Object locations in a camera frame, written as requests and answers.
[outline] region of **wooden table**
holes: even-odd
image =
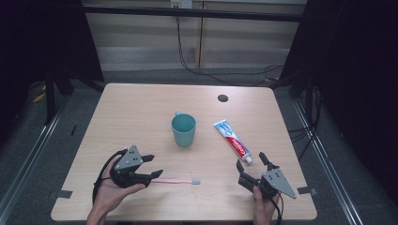
[[[220,102],[219,95],[228,96],[228,101]],[[197,122],[193,144],[185,149],[176,145],[171,130],[175,111],[190,113]],[[223,119],[252,151],[252,164],[243,162],[246,173],[260,178],[266,171],[260,151],[283,170],[298,196],[293,200],[283,195],[283,219],[314,219],[311,195],[297,191],[307,185],[272,90],[130,83],[105,87],[62,187],[73,191],[72,195],[57,199],[52,218],[86,220],[93,183],[103,164],[116,151],[136,144],[142,155],[155,156],[138,173],[163,169],[162,178],[198,178],[201,184],[153,183],[127,197],[108,220],[253,220],[253,196],[237,183],[237,155],[213,126]]]

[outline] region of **hand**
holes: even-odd
[[[115,157],[113,160],[111,160],[102,175],[102,179],[111,177],[110,171],[117,159],[118,157]],[[122,188],[117,186],[112,179],[103,180],[99,187],[93,208],[88,215],[87,225],[105,224],[106,215],[108,215],[108,213],[112,210],[116,209],[124,198],[144,188],[145,185],[143,184]]]
[[[255,225],[269,225],[272,220],[272,215],[275,212],[275,206],[270,200],[264,200],[263,194],[259,187],[253,188],[253,197],[255,200],[254,209],[254,224]],[[278,204],[279,195],[272,197],[273,201]]]

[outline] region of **toothbrush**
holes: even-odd
[[[178,179],[156,178],[156,179],[152,179],[152,182],[153,183],[163,183],[163,184],[193,184],[193,185],[200,185],[200,179],[178,180]]]

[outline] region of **toothbrush handle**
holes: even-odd
[[[152,179],[153,183],[164,183],[164,184],[190,184],[191,181],[188,180],[178,180],[178,179],[165,179],[165,178],[156,178]]]

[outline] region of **round hole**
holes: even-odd
[[[218,99],[219,99],[220,102],[226,102],[226,101],[228,101],[228,96],[219,95]]]

